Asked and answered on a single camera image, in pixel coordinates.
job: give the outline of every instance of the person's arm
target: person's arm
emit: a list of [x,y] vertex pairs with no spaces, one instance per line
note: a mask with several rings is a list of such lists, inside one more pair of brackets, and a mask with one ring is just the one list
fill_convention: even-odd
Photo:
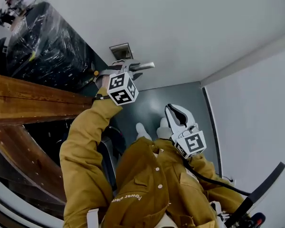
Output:
[[[107,95],[105,88],[98,93]],[[112,189],[102,172],[102,156],[96,148],[110,118],[121,109],[111,99],[96,100],[70,127],[59,155],[67,199],[64,227],[86,227],[90,209],[100,208],[98,216],[102,219],[112,201]]]
[[[198,154],[192,157],[189,164],[193,170],[204,177],[230,184],[227,180],[223,180],[222,178],[218,177],[218,175],[215,173],[213,163],[207,161],[203,154]],[[235,191],[203,181],[201,179],[199,179],[199,182],[206,191],[205,194],[208,196],[208,200],[220,202],[222,210],[229,214],[232,214],[243,202],[242,196]]]

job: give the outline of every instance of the plastic wrap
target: plastic wrap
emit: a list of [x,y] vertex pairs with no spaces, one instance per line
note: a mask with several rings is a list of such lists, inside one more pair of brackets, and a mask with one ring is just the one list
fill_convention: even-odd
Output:
[[7,53],[11,77],[71,90],[91,65],[91,48],[47,2],[34,6],[13,30]]

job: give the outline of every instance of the white shoe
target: white shoe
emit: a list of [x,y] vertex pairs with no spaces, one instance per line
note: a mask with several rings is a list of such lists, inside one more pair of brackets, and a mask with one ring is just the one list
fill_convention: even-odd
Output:
[[151,136],[147,133],[142,123],[136,124],[136,131],[138,133],[137,138],[145,137],[146,139],[152,140]]
[[160,127],[156,130],[157,137],[159,139],[170,139],[172,136],[172,130],[169,127],[166,117],[161,119]]

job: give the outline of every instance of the white cube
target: white cube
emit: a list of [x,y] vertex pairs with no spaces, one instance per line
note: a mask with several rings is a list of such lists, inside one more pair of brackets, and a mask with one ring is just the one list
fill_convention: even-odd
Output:
[[138,90],[128,72],[110,75],[107,92],[116,105],[134,102],[138,96]]
[[175,147],[185,159],[202,153],[206,149],[203,131],[192,133],[176,140]]

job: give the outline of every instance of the mustard yellow jacket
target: mustard yellow jacket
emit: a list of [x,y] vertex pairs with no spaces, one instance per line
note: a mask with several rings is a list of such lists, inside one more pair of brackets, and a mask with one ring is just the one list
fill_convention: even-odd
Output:
[[[99,93],[106,95],[106,90],[101,88]],[[121,109],[111,99],[95,101],[74,120],[62,144],[65,228],[87,227],[86,214],[96,208],[99,220],[104,218],[104,228],[154,228],[165,212],[178,227],[212,228],[217,224],[210,201],[219,201],[228,213],[239,207],[243,201],[239,194],[197,181],[183,166],[172,143],[160,139],[152,142],[140,138],[125,151],[116,171],[118,195],[113,197],[96,147],[110,118]],[[226,182],[202,154],[192,157],[190,165],[208,178]]]

